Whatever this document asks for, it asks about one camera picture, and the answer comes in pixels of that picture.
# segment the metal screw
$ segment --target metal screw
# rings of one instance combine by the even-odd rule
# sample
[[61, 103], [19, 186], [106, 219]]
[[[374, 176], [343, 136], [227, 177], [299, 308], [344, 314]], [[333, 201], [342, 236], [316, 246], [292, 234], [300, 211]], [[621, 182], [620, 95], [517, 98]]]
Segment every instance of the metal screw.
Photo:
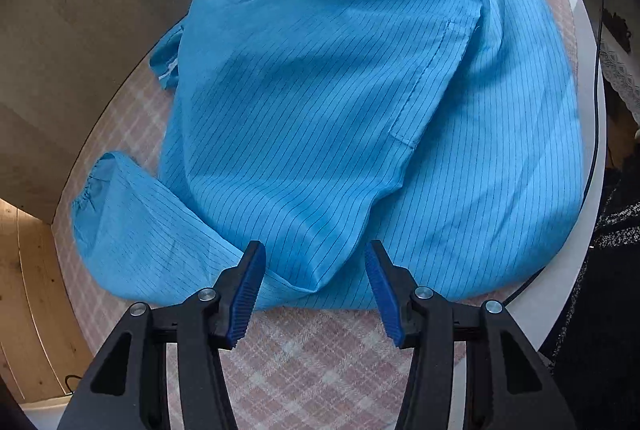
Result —
[[489, 300], [486, 304], [484, 304], [484, 308], [494, 315], [502, 312], [502, 304], [495, 300]]
[[140, 316], [142, 313], [146, 311], [146, 304], [142, 302], [136, 302], [129, 308], [129, 312], [131, 316]]
[[415, 288], [414, 293], [418, 298], [421, 298], [422, 300], [428, 300], [433, 296], [433, 289], [421, 285]]
[[210, 287], [206, 287], [198, 291], [198, 299], [203, 302], [208, 302], [216, 297], [216, 291]]

